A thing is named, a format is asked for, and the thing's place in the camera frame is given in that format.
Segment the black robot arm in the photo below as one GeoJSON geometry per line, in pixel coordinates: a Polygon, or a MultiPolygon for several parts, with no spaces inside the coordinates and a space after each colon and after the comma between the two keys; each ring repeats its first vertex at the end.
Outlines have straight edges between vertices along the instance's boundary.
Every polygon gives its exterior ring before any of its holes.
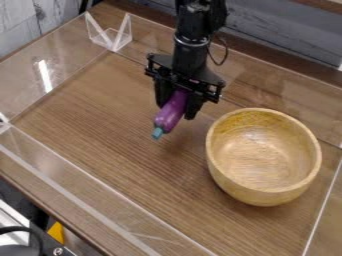
{"type": "Polygon", "coordinates": [[[175,91],[187,94],[183,116],[192,120],[210,101],[219,102],[224,80],[207,66],[210,45],[227,18],[224,0],[175,0],[176,29],[171,55],[148,53],[145,75],[153,80],[156,105],[163,107],[175,91]]]}

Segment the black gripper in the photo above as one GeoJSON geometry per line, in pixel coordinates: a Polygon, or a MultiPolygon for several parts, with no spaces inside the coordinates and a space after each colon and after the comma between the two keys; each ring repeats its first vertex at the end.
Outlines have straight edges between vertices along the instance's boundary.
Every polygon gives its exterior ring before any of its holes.
{"type": "Polygon", "coordinates": [[[189,92],[184,118],[193,120],[205,101],[218,103],[226,82],[208,69],[211,37],[189,40],[173,36],[171,55],[148,53],[144,73],[153,80],[155,101],[159,108],[167,103],[172,92],[189,92]]]}

